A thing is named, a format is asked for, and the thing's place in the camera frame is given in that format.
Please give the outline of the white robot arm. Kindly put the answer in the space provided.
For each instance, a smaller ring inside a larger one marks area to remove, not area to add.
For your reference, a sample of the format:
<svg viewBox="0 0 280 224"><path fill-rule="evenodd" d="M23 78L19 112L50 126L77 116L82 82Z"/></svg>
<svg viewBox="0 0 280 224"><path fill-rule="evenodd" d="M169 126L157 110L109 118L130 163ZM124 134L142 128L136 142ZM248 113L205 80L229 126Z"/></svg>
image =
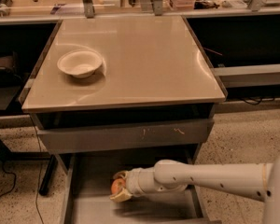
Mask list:
<svg viewBox="0 0 280 224"><path fill-rule="evenodd" d="M114 175L110 199L116 203L156 193L176 193L194 185L264 202L263 224L280 224L280 156L273 163L185 164L161 160L150 168Z"/></svg>

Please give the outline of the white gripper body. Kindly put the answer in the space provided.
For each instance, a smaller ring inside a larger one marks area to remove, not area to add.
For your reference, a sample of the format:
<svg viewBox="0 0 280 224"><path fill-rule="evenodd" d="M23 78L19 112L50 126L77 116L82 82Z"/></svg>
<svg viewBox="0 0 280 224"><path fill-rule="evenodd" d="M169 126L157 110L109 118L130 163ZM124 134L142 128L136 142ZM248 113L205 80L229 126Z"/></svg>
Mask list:
<svg viewBox="0 0 280 224"><path fill-rule="evenodd" d="M126 172L126 190L128 190L133 197L141 197L145 194L140 186L140 174L142 171L142 168L136 168Z"/></svg>

